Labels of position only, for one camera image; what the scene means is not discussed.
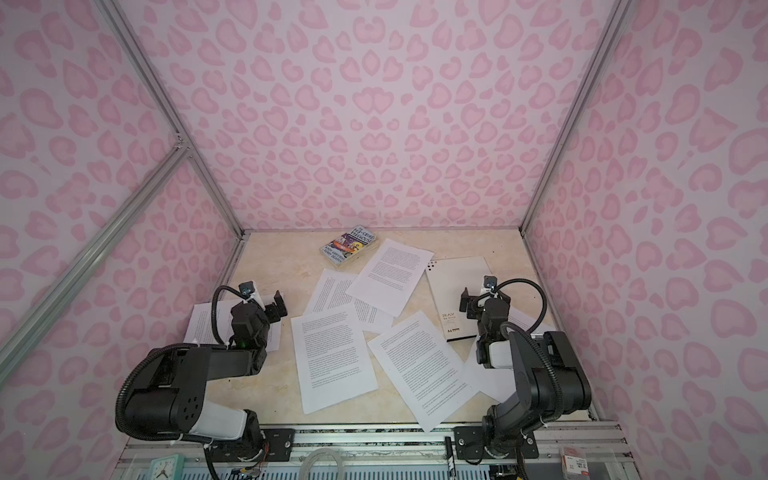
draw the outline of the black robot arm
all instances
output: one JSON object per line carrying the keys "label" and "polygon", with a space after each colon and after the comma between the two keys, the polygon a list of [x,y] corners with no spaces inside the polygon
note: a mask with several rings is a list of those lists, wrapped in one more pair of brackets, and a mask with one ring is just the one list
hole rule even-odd
{"label": "black robot arm", "polygon": [[[222,290],[217,288],[214,312]],[[176,343],[153,349],[126,377],[115,403],[115,425],[140,440],[187,440],[206,444],[212,475],[211,451],[226,458],[249,461],[266,457],[265,442],[255,412],[205,402],[208,380],[256,375],[266,359],[270,324],[288,314],[280,292],[262,307],[251,296],[252,282],[240,285],[244,301],[231,309],[233,335],[226,345]]]}
{"label": "black robot arm", "polygon": [[[509,303],[514,299],[499,291],[518,281],[536,287],[542,298],[541,314],[527,330],[508,321]],[[591,404],[591,388],[578,357],[564,332],[531,335],[546,313],[546,297],[541,287],[530,280],[508,280],[480,297],[464,298],[462,302],[478,318],[478,364],[489,369],[512,369],[516,387],[506,401],[488,409],[482,419],[482,439],[475,440],[480,448],[474,452],[478,454],[474,458],[465,455],[465,459],[479,462],[486,453],[496,458],[515,455],[518,463],[522,463],[524,453],[526,458],[536,458],[538,450],[530,448],[535,447],[534,430],[563,414],[588,409]]]}

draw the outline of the clock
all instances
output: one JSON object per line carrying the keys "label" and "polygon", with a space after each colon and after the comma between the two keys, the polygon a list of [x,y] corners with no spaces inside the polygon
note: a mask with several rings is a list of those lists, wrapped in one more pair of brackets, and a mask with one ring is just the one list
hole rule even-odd
{"label": "clock", "polygon": [[147,480],[181,480],[182,470],[184,470],[183,455],[156,458],[149,464]]}

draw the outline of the pink leopard print wall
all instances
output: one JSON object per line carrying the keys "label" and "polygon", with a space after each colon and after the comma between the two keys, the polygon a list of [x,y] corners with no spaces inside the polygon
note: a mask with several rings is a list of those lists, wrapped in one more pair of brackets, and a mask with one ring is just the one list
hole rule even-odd
{"label": "pink leopard print wall", "polygon": [[643,0],[531,235],[648,480],[768,477],[768,2]]}
{"label": "pink leopard print wall", "polygon": [[0,5],[0,346],[169,151],[88,0]]}
{"label": "pink leopard print wall", "polygon": [[234,237],[188,163],[179,167],[53,329],[0,391],[0,478],[108,476],[125,376],[184,337]]}
{"label": "pink leopard print wall", "polygon": [[122,7],[240,222],[516,226],[611,0]]}

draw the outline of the black pen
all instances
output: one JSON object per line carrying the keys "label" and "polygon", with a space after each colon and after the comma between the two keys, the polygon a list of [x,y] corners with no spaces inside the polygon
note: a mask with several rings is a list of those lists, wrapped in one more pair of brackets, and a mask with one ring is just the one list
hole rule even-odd
{"label": "black pen", "polygon": [[448,477],[456,480],[456,463],[453,460],[453,442],[451,437],[445,437],[445,459],[448,460]]}

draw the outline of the aluminum frame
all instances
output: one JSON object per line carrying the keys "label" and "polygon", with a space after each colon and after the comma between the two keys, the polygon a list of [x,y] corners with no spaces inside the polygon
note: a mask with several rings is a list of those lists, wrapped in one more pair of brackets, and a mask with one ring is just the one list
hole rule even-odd
{"label": "aluminum frame", "polygon": [[536,185],[531,204],[528,205],[528,209],[523,216],[520,233],[524,238],[531,227],[531,223],[536,218],[538,209],[541,207],[541,202],[551,183],[554,169],[560,164],[566,151],[566,145],[571,140],[581,115],[587,110],[592,94],[597,89],[603,72],[608,66],[616,45],[618,45],[636,6],[637,0],[617,0],[611,9],[608,22],[605,24],[605,28],[603,28],[603,32],[598,39],[598,46],[595,48],[587,70],[584,73],[584,78],[579,84],[576,98],[568,109],[563,127],[560,129],[554,147],[547,159],[544,173]]}
{"label": "aluminum frame", "polygon": [[189,147],[174,146],[144,183],[122,204],[99,233],[71,261],[37,305],[21,318],[20,327],[0,349],[0,388],[53,327],[61,313],[80,293],[93,273],[123,239],[137,218],[163,189],[179,166],[191,160]]}
{"label": "aluminum frame", "polygon": [[[431,432],[418,424],[297,424],[262,425],[263,428],[296,429],[288,462],[276,466],[300,465],[313,450],[330,446],[341,451],[345,465],[444,465],[446,436],[456,426],[479,423],[442,423]],[[560,461],[560,447],[577,446],[598,462],[632,463],[630,446],[617,422],[553,422],[536,431],[540,457],[530,463]],[[202,445],[190,442],[143,442],[129,439],[116,469],[146,467],[153,458],[181,454],[189,463],[203,458]],[[485,460],[489,464],[513,464],[513,458]],[[248,463],[233,462],[230,467]]]}
{"label": "aluminum frame", "polygon": [[243,227],[240,225],[237,215],[234,213],[232,206],[227,200],[227,196],[224,195],[219,184],[216,182],[213,174],[206,165],[205,160],[200,154],[200,149],[195,144],[190,132],[184,126],[184,122],[174,106],[173,101],[170,99],[170,95],[163,86],[160,75],[150,63],[144,52],[144,48],[138,41],[136,32],[128,21],[118,0],[94,0],[94,3],[101,11],[104,20],[107,22],[114,33],[115,38],[118,40],[118,43],[120,43],[123,48],[123,52],[134,66],[134,70],[144,82],[144,86],[147,87],[149,95],[160,108],[165,120],[176,132],[179,141],[185,142],[190,146],[190,149],[192,150],[192,159],[194,160],[192,165],[197,172],[197,175],[203,181],[205,189],[208,190],[208,194],[221,212],[222,217],[227,221],[230,229],[238,237],[242,237]]}

